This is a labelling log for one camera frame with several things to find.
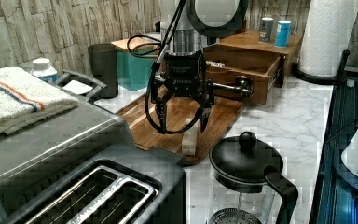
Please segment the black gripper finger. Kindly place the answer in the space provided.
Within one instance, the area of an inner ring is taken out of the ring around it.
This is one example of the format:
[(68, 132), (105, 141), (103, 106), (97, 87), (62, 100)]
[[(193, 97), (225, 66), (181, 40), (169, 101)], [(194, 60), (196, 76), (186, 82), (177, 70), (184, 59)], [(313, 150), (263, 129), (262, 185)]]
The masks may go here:
[(210, 79), (201, 84), (201, 91), (195, 100), (200, 104), (196, 112), (196, 119), (200, 121), (200, 131), (203, 133), (207, 127), (212, 106), (214, 105), (213, 82)]
[(158, 89), (163, 85), (161, 81), (154, 81), (151, 86), (151, 102), (155, 104), (155, 111), (158, 115), (159, 127), (157, 130), (159, 133), (167, 133), (167, 102), (173, 97), (173, 91), (167, 90), (162, 96), (158, 96)]

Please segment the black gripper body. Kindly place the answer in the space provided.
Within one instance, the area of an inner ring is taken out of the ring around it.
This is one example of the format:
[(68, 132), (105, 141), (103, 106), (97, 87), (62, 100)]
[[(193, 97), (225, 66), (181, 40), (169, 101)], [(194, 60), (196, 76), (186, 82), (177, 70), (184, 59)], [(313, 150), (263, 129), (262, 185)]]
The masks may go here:
[(204, 97), (205, 60), (201, 50), (186, 56), (167, 53), (165, 59), (165, 97)]

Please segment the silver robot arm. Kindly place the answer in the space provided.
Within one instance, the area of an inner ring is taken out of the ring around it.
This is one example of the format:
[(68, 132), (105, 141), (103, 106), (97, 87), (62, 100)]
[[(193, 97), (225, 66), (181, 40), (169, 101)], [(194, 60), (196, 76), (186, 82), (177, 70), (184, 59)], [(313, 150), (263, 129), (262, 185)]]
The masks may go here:
[(149, 123), (159, 133), (175, 134), (167, 125), (168, 102), (173, 98), (188, 98), (199, 107), (183, 133), (197, 122), (204, 130), (214, 104), (213, 82), (206, 76), (206, 60), (202, 41), (206, 39), (204, 25), (196, 18), (195, 0), (162, 0), (160, 52), (151, 67), (145, 109), (153, 104), (157, 116), (147, 115)]

